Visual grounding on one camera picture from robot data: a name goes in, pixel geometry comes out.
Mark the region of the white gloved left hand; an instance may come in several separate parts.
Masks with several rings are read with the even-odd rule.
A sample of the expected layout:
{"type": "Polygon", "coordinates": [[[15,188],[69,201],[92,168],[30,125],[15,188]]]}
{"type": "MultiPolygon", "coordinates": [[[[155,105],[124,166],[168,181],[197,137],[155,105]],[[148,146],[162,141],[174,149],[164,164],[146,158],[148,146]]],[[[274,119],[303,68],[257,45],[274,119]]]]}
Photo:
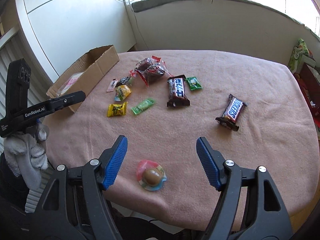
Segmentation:
{"type": "Polygon", "coordinates": [[[41,186],[41,171],[48,168],[48,136],[49,127],[37,124],[35,135],[17,132],[4,139],[4,157],[8,167],[16,178],[21,176],[31,190],[41,186]]]}

